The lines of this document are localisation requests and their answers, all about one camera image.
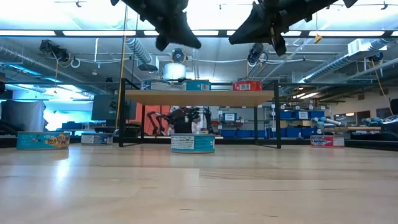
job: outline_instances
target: red box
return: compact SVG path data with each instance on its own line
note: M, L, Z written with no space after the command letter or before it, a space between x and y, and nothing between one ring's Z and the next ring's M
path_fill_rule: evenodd
M234 82L233 91L261 91L262 82L257 80L241 80Z
M336 148L344 147L344 136L311 136L312 147Z

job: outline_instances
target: ceiling light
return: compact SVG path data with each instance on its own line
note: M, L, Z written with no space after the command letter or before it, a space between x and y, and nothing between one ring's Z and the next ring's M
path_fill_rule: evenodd
M300 36L301 35L301 31L289 31L286 34L281 33L282 36L284 37L295 37L295 36Z
M235 30L228 30L226 32L226 35L233 35L235 33Z
M195 35L218 35L218 30L193 30Z
M309 36L315 37L317 34L324 37L379 37L384 31L311 31Z
M316 94L318 94L318 93L310 93L310 94L308 94L308 95L306 95L306 96L302 96L300 99L307 99L307 98L309 98L309 97L315 96Z
M52 30L0 30L0 35L33 35L33 36L53 36Z
M62 31L67 36L133 36L136 31L128 30L70 30Z
M156 30L145 30L144 34L145 35L159 35L159 33Z
M302 97L303 95L305 95L305 93L298 94L296 97L297 97L297 98L300 98L300 97Z

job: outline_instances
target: orange wall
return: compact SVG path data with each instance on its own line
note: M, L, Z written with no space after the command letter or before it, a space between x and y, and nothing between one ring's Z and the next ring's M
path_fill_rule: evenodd
M169 114L170 113L170 106L145 106L145 127L144 127L144 131L147 134L152 134L154 127L152 126L152 124L150 123L149 118L146 116L147 113L152 112L152 111L156 111L158 113L162 113L162 114ZM153 115L153 120L155 122L156 125L157 121L155 119L155 116ZM142 105L137 103L137 111L136 111L136 118L134 120L129 120L129 122L141 122L141 118L142 118ZM168 124L167 121L165 119L161 119L162 121L162 127L166 130L168 129Z

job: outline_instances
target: wooden floor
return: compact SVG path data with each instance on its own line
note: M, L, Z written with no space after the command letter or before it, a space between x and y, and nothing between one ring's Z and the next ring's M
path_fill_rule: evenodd
M0 149L0 223L398 223L398 152Z

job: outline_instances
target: red can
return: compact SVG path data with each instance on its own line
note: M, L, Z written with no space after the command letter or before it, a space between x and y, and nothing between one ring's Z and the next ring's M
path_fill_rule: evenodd
M261 91L262 82L257 80L241 80L234 82L233 91Z

